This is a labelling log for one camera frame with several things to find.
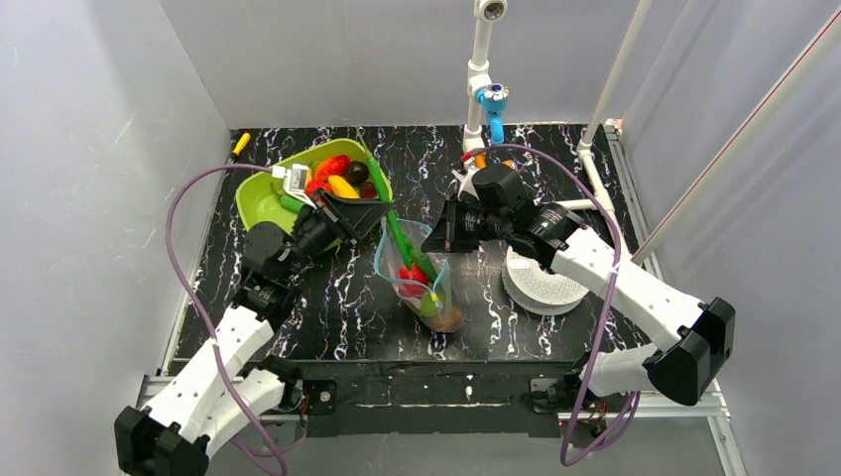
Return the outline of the brown toy kiwi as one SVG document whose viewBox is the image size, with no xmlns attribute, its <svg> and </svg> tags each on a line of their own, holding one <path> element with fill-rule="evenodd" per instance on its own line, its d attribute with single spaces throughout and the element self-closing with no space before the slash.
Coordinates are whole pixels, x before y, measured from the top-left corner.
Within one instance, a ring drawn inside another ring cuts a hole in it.
<svg viewBox="0 0 841 476">
<path fill-rule="evenodd" d="M 453 306 L 446 311 L 434 315 L 429 322 L 429 328 L 435 332 L 450 333 L 458 330 L 463 323 L 463 311 Z"/>
</svg>

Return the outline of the green toy beans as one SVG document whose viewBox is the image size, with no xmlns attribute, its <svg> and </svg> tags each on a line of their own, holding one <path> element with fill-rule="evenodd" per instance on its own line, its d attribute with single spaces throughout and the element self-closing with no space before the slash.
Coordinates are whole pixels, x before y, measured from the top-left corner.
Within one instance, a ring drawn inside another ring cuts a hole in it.
<svg viewBox="0 0 841 476">
<path fill-rule="evenodd" d="M 445 293 L 426 292 L 420 298 L 418 314 L 425 319 L 438 318 L 446 311 L 447 306 Z"/>
</svg>

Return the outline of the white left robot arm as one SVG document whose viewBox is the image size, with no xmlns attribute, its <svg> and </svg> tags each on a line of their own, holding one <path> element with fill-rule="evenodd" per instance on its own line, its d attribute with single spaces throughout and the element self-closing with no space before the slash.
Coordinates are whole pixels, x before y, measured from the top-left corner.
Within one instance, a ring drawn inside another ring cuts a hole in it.
<svg viewBox="0 0 841 476">
<path fill-rule="evenodd" d="M 301 290 L 294 277 L 328 247 L 356 244 L 390 212 L 388 202 L 319 190 L 292 232 L 260 221 L 247 233 L 242 277 L 209 337 L 181 371 L 140 408 L 114 422 L 118 466 L 127 475 L 203 475 L 215 453 L 265 411 L 300 408 L 300 369 L 270 360 L 233 380 L 290 317 Z"/>
</svg>

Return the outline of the green plastic tray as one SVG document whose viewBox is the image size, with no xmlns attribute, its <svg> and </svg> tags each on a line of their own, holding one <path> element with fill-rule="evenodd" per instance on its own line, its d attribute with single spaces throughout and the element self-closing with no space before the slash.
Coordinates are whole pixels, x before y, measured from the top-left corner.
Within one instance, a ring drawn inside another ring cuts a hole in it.
<svg viewBox="0 0 841 476">
<path fill-rule="evenodd" d="M 288 166 L 297 163 L 310 167 L 337 155 L 346 155 L 352 161 L 367 163 L 366 155 L 357 141 L 335 139 L 295 154 L 276 165 Z M 273 184 L 270 172 L 256 173 L 240 184 L 235 199 L 241 222 L 246 229 L 251 229 L 261 222 L 271 222 L 291 236 L 299 213 L 281 204 L 281 198 L 288 195 L 274 191 Z M 393 198 L 391 184 L 387 178 L 386 185 Z M 309 198 L 315 206 L 317 192 Z"/>
</svg>

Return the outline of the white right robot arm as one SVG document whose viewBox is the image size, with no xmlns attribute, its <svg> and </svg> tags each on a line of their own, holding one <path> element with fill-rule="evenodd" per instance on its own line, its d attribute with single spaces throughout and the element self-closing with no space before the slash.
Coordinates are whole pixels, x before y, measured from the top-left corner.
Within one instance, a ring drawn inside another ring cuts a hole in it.
<svg viewBox="0 0 841 476">
<path fill-rule="evenodd" d="M 583 219 L 557 203 L 537 203 L 521 177 L 504 165 L 465 179 L 421 244 L 430 253 L 476 251 L 503 240 L 515 252 L 599 296 L 649 337 L 642 347 L 592 351 L 564 382 L 586 399 L 657 391 L 694 406 L 732 354 L 735 309 L 717 297 L 704 302 L 640 266 L 614 260 L 615 251 Z"/>
</svg>

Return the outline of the long green toy bean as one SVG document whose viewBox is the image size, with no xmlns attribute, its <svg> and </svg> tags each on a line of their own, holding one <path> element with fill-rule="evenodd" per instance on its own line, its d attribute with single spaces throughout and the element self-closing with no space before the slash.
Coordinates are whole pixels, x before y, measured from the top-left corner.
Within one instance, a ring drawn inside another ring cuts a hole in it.
<svg viewBox="0 0 841 476">
<path fill-rule="evenodd" d="M 356 141 L 361 145 L 365 155 L 366 155 L 366 162 L 369 166 L 370 177 L 372 184 L 377 192 L 378 197 L 385 201 L 387 204 L 392 203 L 392 198 L 389 193 L 389 189 L 386 185 L 386 176 L 383 173 L 382 169 L 379 166 L 379 163 L 374 158 L 373 153 L 368 149 L 367 145 L 365 144 L 364 140 L 360 135 L 357 136 Z M 392 232 L 394 239 L 396 241 L 398 250 L 400 252 L 401 258 L 403 259 L 404 266 L 407 269 L 411 269 L 414 265 L 410 254 L 410 247 L 408 245 L 408 241 L 406 239 L 405 234 L 402 231 L 400 226 L 398 217 L 396 212 L 393 208 L 390 208 L 386 213 L 386 220 L 388 223 L 388 227 Z"/>
</svg>

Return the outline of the green toy cucumber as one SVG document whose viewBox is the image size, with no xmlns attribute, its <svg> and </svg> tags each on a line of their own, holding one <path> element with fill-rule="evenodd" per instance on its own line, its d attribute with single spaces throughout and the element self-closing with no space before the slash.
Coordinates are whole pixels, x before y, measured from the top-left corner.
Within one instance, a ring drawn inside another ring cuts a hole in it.
<svg viewBox="0 0 841 476">
<path fill-rule="evenodd" d="M 431 257 L 427 253 L 421 251 L 420 248 L 415 246 L 411 241 L 407 243 L 407 247 L 412 262 L 424 272 L 431 282 L 435 282 L 438 277 L 438 271 Z"/>
</svg>

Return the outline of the clear zip top bag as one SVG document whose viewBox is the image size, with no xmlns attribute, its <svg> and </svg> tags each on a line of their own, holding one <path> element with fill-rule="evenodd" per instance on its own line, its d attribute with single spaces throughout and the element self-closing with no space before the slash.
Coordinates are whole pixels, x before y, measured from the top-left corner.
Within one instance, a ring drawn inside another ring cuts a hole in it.
<svg viewBox="0 0 841 476">
<path fill-rule="evenodd" d="M 374 256 L 376 274 L 428 329 L 440 333 L 458 330 L 463 311 L 452 290 L 448 257 L 420 251 L 420 245 L 431 231 L 428 225 L 405 219 L 396 223 L 403 233 L 405 246 L 400 246 L 390 222 L 385 219 Z"/>
</svg>

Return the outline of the red toy apple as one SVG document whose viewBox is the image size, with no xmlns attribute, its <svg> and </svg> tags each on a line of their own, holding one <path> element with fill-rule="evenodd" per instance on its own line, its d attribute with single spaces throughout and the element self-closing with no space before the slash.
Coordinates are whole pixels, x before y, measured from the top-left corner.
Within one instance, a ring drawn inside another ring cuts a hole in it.
<svg viewBox="0 0 841 476">
<path fill-rule="evenodd" d="M 402 266 L 398 269 L 398 278 L 406 281 L 398 285 L 398 292 L 404 298 L 421 298 L 428 291 L 429 280 L 416 265 L 410 268 Z"/>
</svg>

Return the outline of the yellow toy banana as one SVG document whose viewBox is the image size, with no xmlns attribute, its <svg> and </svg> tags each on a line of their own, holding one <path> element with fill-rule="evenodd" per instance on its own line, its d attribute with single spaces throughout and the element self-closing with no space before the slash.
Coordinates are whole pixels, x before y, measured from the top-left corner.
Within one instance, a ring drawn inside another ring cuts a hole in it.
<svg viewBox="0 0 841 476">
<path fill-rule="evenodd" d="M 357 189 L 344 177 L 332 175 L 327 178 L 327 183 L 332 192 L 341 198 L 359 199 L 360 194 Z"/>
</svg>

